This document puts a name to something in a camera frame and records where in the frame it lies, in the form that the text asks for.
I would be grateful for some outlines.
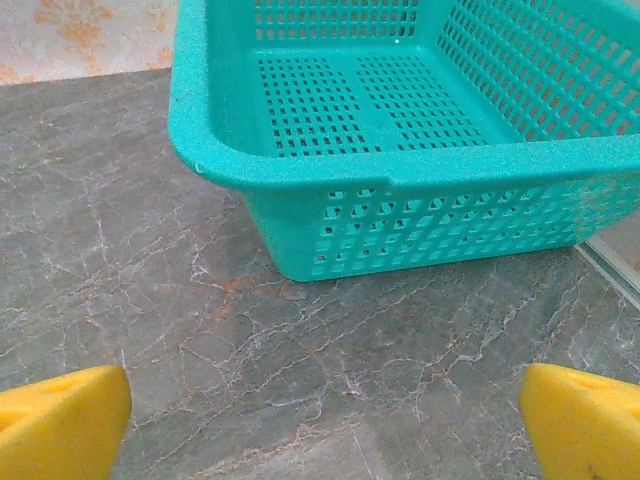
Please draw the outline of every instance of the countertop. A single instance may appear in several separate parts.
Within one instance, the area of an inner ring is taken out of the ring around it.
[[[166,136],[169,72],[0,88],[0,389],[123,365],[114,479],[530,479],[532,361],[640,382],[574,249],[315,284]]]

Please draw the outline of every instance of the basket bottom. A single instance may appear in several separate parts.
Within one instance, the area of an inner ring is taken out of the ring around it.
[[[438,57],[418,49],[251,54],[265,156],[482,146],[518,141]]]

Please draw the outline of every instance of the basket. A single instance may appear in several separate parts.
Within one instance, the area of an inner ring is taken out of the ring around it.
[[[639,54],[613,0],[181,0],[169,134],[295,280],[569,246],[640,206]]]

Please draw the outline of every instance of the patterned wallpaper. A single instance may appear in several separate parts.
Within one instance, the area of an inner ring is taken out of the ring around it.
[[[178,0],[0,0],[0,84],[171,65]]]

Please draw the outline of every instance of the gray marble surface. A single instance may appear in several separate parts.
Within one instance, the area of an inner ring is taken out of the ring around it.
[[[175,157],[168,82],[0,89],[0,389],[124,365],[114,479],[538,478],[527,364],[640,381],[640,314],[575,250],[283,279]]]

